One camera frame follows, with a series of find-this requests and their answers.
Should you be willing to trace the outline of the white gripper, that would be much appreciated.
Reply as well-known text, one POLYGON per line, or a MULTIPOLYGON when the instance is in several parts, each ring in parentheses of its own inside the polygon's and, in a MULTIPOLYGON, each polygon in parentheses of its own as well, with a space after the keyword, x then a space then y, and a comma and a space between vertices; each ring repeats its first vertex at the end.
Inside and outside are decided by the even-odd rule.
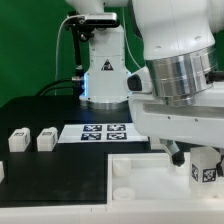
POLYGON ((160 138, 174 166, 185 163, 184 153, 175 141, 212 146, 218 152, 217 175, 224 177, 224 107, 170 107, 151 95, 133 94, 129 108, 136 130, 144 136, 160 138))

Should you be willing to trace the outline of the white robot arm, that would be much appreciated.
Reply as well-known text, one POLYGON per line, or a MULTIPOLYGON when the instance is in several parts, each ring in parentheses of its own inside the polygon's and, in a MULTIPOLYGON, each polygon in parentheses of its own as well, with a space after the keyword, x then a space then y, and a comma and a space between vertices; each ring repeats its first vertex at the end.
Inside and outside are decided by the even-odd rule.
POLYGON ((126 104, 136 130, 161 139, 171 162, 184 163, 181 142, 224 147, 224 73, 214 35, 224 29, 224 0, 66 0, 90 41, 83 105, 126 104), (127 75, 123 27, 114 8, 127 7, 143 41, 144 64, 127 75))

